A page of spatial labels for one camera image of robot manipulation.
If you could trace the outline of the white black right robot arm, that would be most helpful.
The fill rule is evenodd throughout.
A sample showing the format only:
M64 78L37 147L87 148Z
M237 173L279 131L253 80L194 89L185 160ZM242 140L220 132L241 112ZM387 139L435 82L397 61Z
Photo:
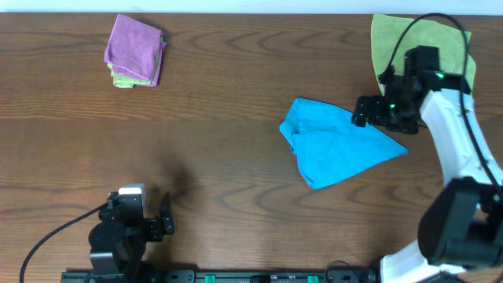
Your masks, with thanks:
M379 76L382 96L358 99L352 123L407 134L427 124L444 187L420 220L417 239L383 257L378 282L427 282L502 265L502 169L473 111L465 77L441 71Z

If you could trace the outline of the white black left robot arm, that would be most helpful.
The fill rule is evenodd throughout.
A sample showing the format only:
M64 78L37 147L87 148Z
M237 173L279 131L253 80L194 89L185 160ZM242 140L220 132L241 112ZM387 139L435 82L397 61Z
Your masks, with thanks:
M96 282L148 282L152 264L142 260L149 242L174 232L171 198L160 199L158 214L146 218L141 194L111 193L90 232L91 277Z

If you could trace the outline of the blue microfiber cloth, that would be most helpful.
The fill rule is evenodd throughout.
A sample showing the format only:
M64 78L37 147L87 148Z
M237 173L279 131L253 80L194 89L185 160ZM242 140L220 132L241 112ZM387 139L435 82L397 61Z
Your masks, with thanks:
M357 127L336 105L296 98L279 126L311 189L335 185L408 149L373 126Z

